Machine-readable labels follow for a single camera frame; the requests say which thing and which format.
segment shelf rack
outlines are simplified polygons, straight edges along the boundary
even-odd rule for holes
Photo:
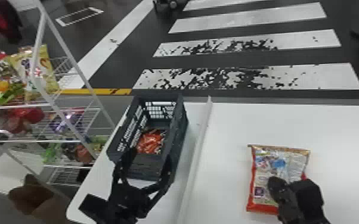
[[[80,169],[89,169],[89,167],[84,167],[81,162],[70,160],[60,151],[55,161],[43,164],[42,153],[44,153],[45,148],[41,147],[41,145],[64,142],[82,144],[95,160],[98,157],[98,152],[94,151],[91,144],[86,141],[90,130],[103,130],[104,134],[111,135],[115,124],[96,96],[87,78],[83,75],[81,68],[78,66],[42,3],[39,0],[34,0],[34,3],[38,6],[40,21],[36,40],[32,48],[33,54],[29,61],[29,78],[41,97],[30,102],[24,101],[23,98],[11,100],[8,104],[0,105],[0,111],[16,108],[41,108],[45,117],[40,122],[30,125],[30,129],[26,133],[19,134],[12,134],[5,130],[5,121],[0,118],[0,149],[24,166],[33,175],[38,176],[38,173],[34,172],[33,166],[40,165],[56,168],[51,179],[46,181],[47,183],[70,184],[70,181],[67,179],[68,177],[71,178],[73,174],[78,174]],[[36,69],[34,65],[37,65],[39,49],[43,43],[47,26],[65,53],[62,57],[50,59],[53,67],[52,73],[59,84],[59,90],[53,93],[47,92],[42,86],[40,79],[37,79],[34,75]],[[90,95],[72,97],[61,94],[78,77],[82,79]],[[70,120],[70,114],[72,113],[78,116],[78,119],[73,123]],[[58,133],[52,128],[62,123],[66,126],[67,132]]]

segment black floor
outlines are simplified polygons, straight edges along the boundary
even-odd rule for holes
[[[95,7],[104,13],[90,19],[61,27],[55,23],[75,59],[79,61],[112,28],[114,28],[141,0],[44,0],[45,8],[51,18]],[[178,18],[198,17],[218,13],[257,10],[287,5],[315,2],[315,0],[262,1],[243,5],[216,7],[204,10],[177,10],[170,15],[156,14],[153,10],[125,39],[107,61],[90,79],[94,88],[132,88],[144,69],[172,69],[198,67],[243,67],[243,66],[280,66],[298,64],[351,63],[359,79],[359,41],[350,35],[350,24],[359,18],[358,0],[321,0],[327,19],[299,21],[293,23],[266,24],[260,26],[237,27],[219,30],[204,30],[168,34]],[[24,39],[18,45],[9,44],[0,37],[0,48],[8,54],[17,52],[19,46],[33,45],[39,21],[39,12],[28,10],[21,13],[24,22]],[[190,41],[197,39],[221,38],[227,36],[249,36],[266,33],[301,32],[309,30],[335,29],[342,44],[341,48],[304,49],[297,51],[240,52],[222,55],[193,55],[188,57],[157,57],[153,54],[164,42]],[[44,42],[49,46],[50,57],[60,57],[64,53],[56,47],[57,41],[47,30]],[[155,90],[133,90],[139,92],[161,92]],[[308,97],[308,98],[359,98],[359,90],[292,90],[262,91],[256,89],[232,90],[186,90],[189,96],[216,95],[228,97]]]
[[[294,23],[268,24],[261,26],[230,28],[225,30],[204,30],[199,32],[168,34],[178,18],[197,17],[218,13],[272,8],[293,4],[314,2],[309,0],[256,2],[251,4],[217,7],[205,10],[174,12],[170,17],[157,16],[151,11],[131,35],[110,56],[99,71],[91,78],[95,88],[132,88],[144,69],[171,69],[197,67],[232,67],[232,66],[276,66],[289,64],[323,64],[349,62],[359,78],[359,47],[353,39],[350,24],[359,17],[359,2],[320,1],[326,14],[326,20],[300,21]],[[341,48],[305,49],[301,51],[249,52],[225,55],[197,55],[191,57],[153,58],[160,43],[224,36],[247,36],[265,33],[300,32],[318,29],[335,29]],[[257,91],[243,90],[189,90],[186,95],[226,95],[243,97],[331,97],[359,98],[359,91]]]

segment white line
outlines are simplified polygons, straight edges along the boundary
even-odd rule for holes
[[[319,18],[326,18],[326,13],[320,3],[315,2],[288,7],[182,18],[174,23],[169,33],[315,20]]]
[[[154,57],[221,54],[251,50],[284,50],[340,47],[334,30],[313,30],[293,33],[204,39],[197,41],[162,43]]]
[[[79,67],[88,80],[152,9],[153,3],[151,0],[143,0],[78,62]],[[66,86],[67,89],[81,87],[83,87],[83,81],[79,76],[76,76]]]
[[[272,0],[196,0],[190,1],[185,6],[184,11],[191,11],[191,10],[200,10],[203,8],[213,8],[213,7],[220,7],[226,5],[237,5],[237,4],[244,4],[244,3],[251,3],[251,2],[261,2],[261,1],[272,1]]]
[[[61,20],[62,18],[66,18],[66,17],[68,17],[68,16],[71,16],[71,15],[74,15],[74,14],[77,14],[77,13],[80,13],[80,12],[85,11],[85,10],[92,10],[93,12],[95,12],[95,14],[85,16],[85,17],[83,17],[83,18],[74,20],[74,21],[72,21],[72,22],[70,22],[70,23],[65,23],[65,22],[63,22],[63,21]],[[89,8],[83,9],[83,10],[79,10],[79,11],[77,11],[77,12],[75,12],[75,13],[71,13],[71,14],[64,15],[64,16],[62,16],[62,17],[56,18],[55,20],[56,20],[56,22],[57,22],[58,24],[60,24],[61,26],[65,27],[65,26],[69,26],[69,25],[72,25],[72,24],[74,24],[74,23],[77,23],[77,22],[79,22],[79,21],[86,20],[87,18],[93,17],[93,16],[95,16],[95,15],[99,15],[99,14],[101,14],[101,13],[103,13],[102,10],[98,10],[98,9],[96,9],[96,8],[89,7]]]
[[[134,89],[359,89],[350,63],[144,70]]]

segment yellow snack bag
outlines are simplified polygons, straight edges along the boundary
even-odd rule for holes
[[[40,97],[40,93],[32,83],[29,76],[30,59],[32,58],[32,49],[22,48],[18,54],[11,55],[6,60],[18,71],[23,81],[27,84],[25,89],[25,100],[30,101]],[[36,62],[35,79],[40,81],[41,86],[48,94],[57,92],[60,87],[53,73],[53,67],[50,63],[47,46],[42,45],[39,49],[39,57]]]

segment white wire rack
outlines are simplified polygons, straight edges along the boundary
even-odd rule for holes
[[[85,136],[93,121],[100,112],[100,108],[62,108],[66,117],[77,116],[73,123],[74,127]],[[4,133],[4,138],[0,142],[80,142],[77,137],[72,134],[70,129],[64,133],[56,131],[57,127],[64,126],[64,121],[58,118],[52,110],[44,111],[45,117],[39,123],[30,125],[31,131],[27,133],[11,134],[4,129],[4,121],[0,118],[0,133]]]
[[[89,167],[83,166],[82,162],[76,160],[70,160],[62,153],[62,149],[58,148],[54,161],[48,161],[44,163],[42,154],[45,153],[45,149],[37,143],[8,143],[8,148],[11,154],[23,162],[26,166],[36,167],[55,167],[55,168],[71,168],[71,169],[89,169]]]
[[[57,168],[50,176],[48,184],[61,186],[80,186],[81,183],[77,181],[80,169],[74,168]]]
[[[34,171],[36,169],[32,168],[34,166],[56,167],[56,172],[53,175],[55,178],[49,180],[52,184],[78,185],[72,178],[74,176],[76,178],[75,173],[78,173],[79,169],[85,169],[83,168],[83,164],[69,160],[64,154],[60,153],[61,150],[59,150],[59,155],[54,161],[47,161],[47,164],[44,164],[42,153],[44,153],[45,149],[39,146],[39,144],[78,143],[82,144],[94,158],[97,158],[98,153],[94,151],[92,145],[86,141],[86,137],[89,135],[88,132],[93,132],[93,129],[95,129],[96,132],[100,131],[103,132],[103,134],[111,135],[115,128],[115,123],[96,96],[88,79],[81,71],[81,68],[78,66],[42,3],[38,0],[34,0],[34,3],[37,5],[41,17],[38,23],[39,26],[35,43],[32,48],[32,57],[30,59],[28,73],[30,81],[36,87],[41,97],[31,100],[30,102],[26,102],[24,97],[16,98],[5,105],[0,105],[0,111],[12,108],[39,107],[45,113],[45,117],[37,124],[30,125],[30,128],[26,126],[26,133],[19,134],[9,133],[9,131],[6,130],[8,128],[4,126],[5,119],[0,118],[0,133],[3,134],[0,135],[2,137],[0,138],[0,149],[35,176],[38,173]],[[54,35],[66,56],[50,59],[53,72],[48,75],[54,75],[59,85],[58,90],[55,92],[47,92],[43,86],[43,80],[35,77],[36,65],[39,61],[39,49],[44,42],[43,38],[46,26],[48,26],[48,30]],[[86,100],[84,97],[72,99],[72,97],[67,97],[63,94],[64,90],[67,89],[74,80],[78,80],[78,78],[83,81],[84,86],[89,90],[90,96],[87,96]],[[95,122],[100,112],[103,113],[105,119],[102,122],[97,119],[97,122]],[[75,119],[70,120],[69,116],[73,114],[75,114],[74,116],[78,116],[78,118],[75,117]],[[93,123],[100,123],[104,126],[99,127],[98,125],[94,125],[96,127],[92,127]],[[56,126],[64,126],[64,132],[56,132]],[[21,146],[12,147],[9,144],[18,144]]]

